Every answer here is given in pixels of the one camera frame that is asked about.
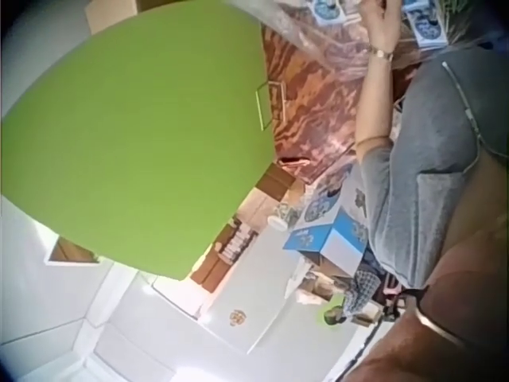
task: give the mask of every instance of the packaging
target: packaging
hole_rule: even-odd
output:
[[[356,314],[352,318],[352,323],[369,327],[375,324],[383,314],[383,306],[374,301],[370,301],[363,309],[362,313]]]
[[[300,299],[301,303],[307,301],[308,304],[322,305],[331,302],[335,294],[341,293],[334,285],[333,280],[321,274],[309,273],[312,277],[305,277],[297,288],[297,299]]]
[[[352,277],[367,246],[365,195],[359,166],[343,156],[320,179],[284,249],[299,251],[320,266],[334,264]]]
[[[367,70],[369,43],[360,0],[226,0],[308,53],[341,80]],[[480,0],[404,0],[394,69],[503,36]]]

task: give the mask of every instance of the bracelet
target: bracelet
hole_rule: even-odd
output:
[[[392,139],[390,139],[389,135],[376,135],[375,137],[364,138],[364,139],[361,139],[360,141],[356,142],[356,144],[354,145],[354,149],[357,150],[359,148],[359,146],[363,145],[364,143],[374,141],[376,139],[384,140],[384,141],[388,142],[391,146],[393,144]]]
[[[374,54],[378,58],[383,58],[389,62],[392,62],[392,59],[394,58],[393,53],[384,52],[381,49],[375,48],[373,45],[369,45],[369,53]]]

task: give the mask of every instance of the logo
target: logo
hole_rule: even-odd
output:
[[[234,310],[230,314],[230,326],[240,326],[246,321],[246,314],[241,310]]]

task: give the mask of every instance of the wooden floor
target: wooden floor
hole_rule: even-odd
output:
[[[341,82],[332,72],[287,42],[273,30],[262,28],[269,80],[286,86],[286,122],[282,101],[271,88],[274,141],[279,157],[307,157],[307,166],[291,169],[310,183],[320,176],[354,142],[356,107],[362,80]],[[415,68],[394,75],[394,97],[399,98]]]

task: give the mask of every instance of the person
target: person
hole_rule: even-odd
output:
[[[344,382],[507,375],[509,59],[482,49],[425,63],[390,141],[390,57],[402,0],[363,0],[371,43],[356,121],[371,246],[414,300]]]
[[[386,272],[380,267],[369,245],[364,252],[359,269],[352,279],[333,276],[337,289],[344,295],[343,304],[324,312],[328,325],[346,322],[363,311],[380,288]]]

